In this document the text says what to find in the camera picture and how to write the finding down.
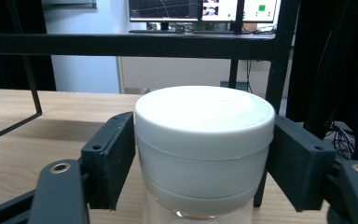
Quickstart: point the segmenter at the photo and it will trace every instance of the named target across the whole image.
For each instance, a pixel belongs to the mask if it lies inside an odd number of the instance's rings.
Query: white lid
[[[245,91],[184,86],[152,91],[135,107],[135,130],[148,145],[198,160],[236,159],[269,145],[275,111]]]

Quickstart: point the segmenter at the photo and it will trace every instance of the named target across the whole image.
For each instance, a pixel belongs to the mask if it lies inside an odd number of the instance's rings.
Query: monitor screen
[[[273,23],[277,0],[245,0],[243,21]],[[237,0],[203,0],[203,21],[235,21]]]
[[[130,0],[130,21],[198,21],[199,0]]]

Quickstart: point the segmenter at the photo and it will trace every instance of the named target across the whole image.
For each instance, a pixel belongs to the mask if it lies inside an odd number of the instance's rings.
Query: wooden table
[[[40,91],[43,115],[0,137],[0,203],[35,188],[53,161],[78,159],[80,149],[114,115],[132,111],[140,95]],[[0,130],[34,113],[29,91],[0,90]],[[90,210],[91,223],[142,223],[144,183],[136,156],[117,211]],[[322,211],[297,213],[268,176],[253,223],[326,223]]]

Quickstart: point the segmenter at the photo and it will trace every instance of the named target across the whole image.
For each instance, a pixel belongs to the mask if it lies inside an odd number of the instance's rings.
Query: white wall
[[[126,0],[97,0],[96,9],[45,11],[48,34],[113,34],[129,27]],[[119,93],[117,57],[52,56],[57,91]]]

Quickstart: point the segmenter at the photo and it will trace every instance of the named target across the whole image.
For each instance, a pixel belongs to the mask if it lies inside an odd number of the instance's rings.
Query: computer monitor
[[[277,0],[245,0],[243,22],[273,23]],[[237,0],[203,0],[202,21],[234,22]]]
[[[168,22],[193,22],[200,19],[200,0],[129,0],[130,21],[161,22],[161,30]]]

